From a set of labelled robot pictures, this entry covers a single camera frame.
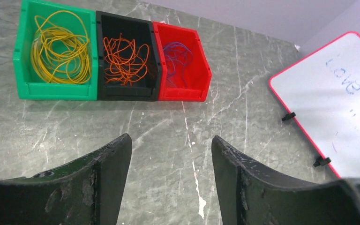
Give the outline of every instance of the green plastic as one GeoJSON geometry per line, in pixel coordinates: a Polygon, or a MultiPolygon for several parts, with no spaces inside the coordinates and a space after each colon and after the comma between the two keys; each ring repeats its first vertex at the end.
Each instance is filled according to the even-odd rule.
{"type": "MultiPolygon", "coordinates": [[[[69,14],[57,14],[50,20],[57,26],[69,29],[74,34],[84,35],[79,21],[69,14]]],[[[96,38],[96,12],[42,0],[23,0],[19,28],[13,53],[13,65],[20,99],[33,100],[97,100],[98,51],[96,38]],[[47,18],[59,10],[67,10],[78,15],[85,24],[90,39],[91,78],[84,84],[45,83],[35,73],[30,50],[37,26],[34,16],[47,18]]]]}

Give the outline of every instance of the wire bundle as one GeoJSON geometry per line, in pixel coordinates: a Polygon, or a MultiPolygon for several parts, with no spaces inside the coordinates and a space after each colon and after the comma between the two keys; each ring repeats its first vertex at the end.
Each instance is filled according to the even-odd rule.
{"type": "Polygon", "coordinates": [[[90,40],[83,21],[76,14],[66,10],[54,12],[46,19],[39,15],[34,19],[38,30],[34,34],[30,60],[37,75],[46,83],[86,83],[90,79],[90,40]],[[70,30],[49,21],[53,16],[63,13],[75,16],[81,23],[85,35],[75,35],[70,30]],[[57,45],[63,46],[66,50],[56,52],[53,46],[57,45]]]}
{"type": "Polygon", "coordinates": [[[187,88],[187,83],[184,79],[184,70],[194,58],[192,52],[180,42],[170,42],[164,46],[164,55],[168,67],[166,80],[176,87],[169,79],[177,73],[176,68],[182,67],[180,75],[187,88]]]}
{"type": "Polygon", "coordinates": [[[127,84],[132,86],[132,83],[138,82],[146,76],[148,73],[147,59],[150,54],[150,47],[147,44],[141,45],[136,50],[135,40],[126,40],[122,38],[122,34],[118,39],[105,37],[103,43],[105,50],[104,60],[110,64],[105,69],[106,83],[121,82],[122,86],[127,84]],[[143,47],[147,48],[145,59],[140,56],[143,47]],[[124,57],[126,54],[129,55],[129,51],[131,52],[130,57],[124,57]]]}

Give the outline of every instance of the white board surface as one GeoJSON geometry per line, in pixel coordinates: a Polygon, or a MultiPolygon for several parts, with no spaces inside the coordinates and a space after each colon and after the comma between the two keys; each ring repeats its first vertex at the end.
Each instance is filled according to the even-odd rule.
{"type": "Polygon", "coordinates": [[[270,79],[338,177],[360,177],[360,35],[349,32],[270,79]]]}

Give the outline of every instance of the tangled orange wire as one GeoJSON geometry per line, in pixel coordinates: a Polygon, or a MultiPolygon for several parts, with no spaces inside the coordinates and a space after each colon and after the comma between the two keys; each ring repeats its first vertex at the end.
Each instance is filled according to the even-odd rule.
{"type": "Polygon", "coordinates": [[[126,86],[128,83],[132,86],[132,83],[138,82],[143,79],[148,73],[148,67],[146,65],[148,56],[150,54],[150,47],[147,44],[143,44],[136,50],[135,40],[128,41],[122,38],[122,34],[118,39],[111,38],[110,40],[105,37],[103,38],[104,50],[106,56],[104,60],[110,64],[105,69],[106,83],[109,82],[122,82],[122,86],[126,86]],[[126,43],[127,45],[120,49],[121,44],[126,43]],[[145,59],[140,57],[140,51],[143,47],[147,48],[147,55],[145,59]]]}

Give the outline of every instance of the blue wire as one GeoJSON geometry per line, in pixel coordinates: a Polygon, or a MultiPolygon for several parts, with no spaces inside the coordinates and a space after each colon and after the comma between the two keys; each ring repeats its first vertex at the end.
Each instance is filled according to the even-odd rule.
{"type": "Polygon", "coordinates": [[[184,70],[191,63],[191,61],[194,58],[194,55],[184,44],[182,44],[180,42],[170,42],[167,45],[165,45],[163,49],[164,49],[164,55],[165,55],[166,61],[168,63],[170,62],[171,65],[173,66],[173,71],[171,73],[168,71],[168,74],[166,77],[167,81],[169,83],[171,83],[174,87],[176,87],[176,85],[174,85],[169,79],[176,74],[176,66],[182,65],[181,78],[184,82],[184,85],[187,88],[187,83],[184,78],[184,70]]]}

